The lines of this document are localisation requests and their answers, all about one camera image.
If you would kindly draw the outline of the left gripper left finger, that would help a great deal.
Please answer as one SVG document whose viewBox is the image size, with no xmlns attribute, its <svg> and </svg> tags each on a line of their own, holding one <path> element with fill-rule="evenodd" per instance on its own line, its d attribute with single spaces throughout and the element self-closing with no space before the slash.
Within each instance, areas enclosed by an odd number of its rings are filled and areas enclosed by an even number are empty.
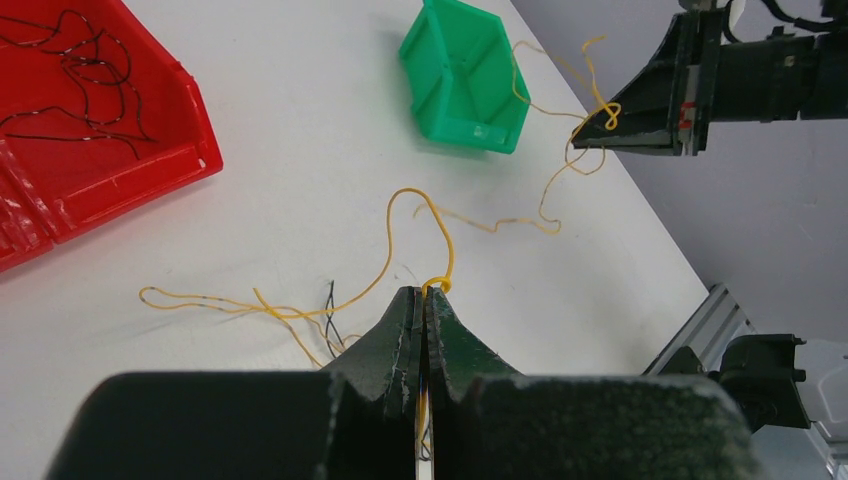
<svg viewBox="0 0 848 480">
<path fill-rule="evenodd" d="M 78 410 L 51 479 L 412 479 L 422 298 L 316 371 L 128 372 Z"/>
</svg>

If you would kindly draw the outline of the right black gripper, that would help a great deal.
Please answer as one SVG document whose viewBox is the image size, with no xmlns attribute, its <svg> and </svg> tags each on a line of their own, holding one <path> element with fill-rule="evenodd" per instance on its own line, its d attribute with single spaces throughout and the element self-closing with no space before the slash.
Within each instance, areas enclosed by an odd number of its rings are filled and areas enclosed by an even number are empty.
<svg viewBox="0 0 848 480">
<path fill-rule="evenodd" d="M 578 149 L 650 155 L 706 148 L 713 122 L 845 120 L 847 118 L 847 3 L 822 1 L 822 20 L 764 3 L 780 22 L 765 39 L 740 42 L 724 19 L 729 43 L 704 49 L 700 65 L 698 13 L 672 22 L 646 66 L 610 104 L 574 132 Z M 697 100 L 699 78 L 706 82 Z"/>
</svg>

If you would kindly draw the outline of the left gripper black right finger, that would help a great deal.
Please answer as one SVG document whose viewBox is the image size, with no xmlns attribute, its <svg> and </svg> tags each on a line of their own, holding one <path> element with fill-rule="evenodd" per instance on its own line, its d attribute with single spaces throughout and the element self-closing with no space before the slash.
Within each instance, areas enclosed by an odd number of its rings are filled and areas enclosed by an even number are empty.
<svg viewBox="0 0 848 480">
<path fill-rule="evenodd" d="M 437 479 L 758 479 L 731 398 L 697 375 L 525 375 L 424 303 Z"/>
</svg>

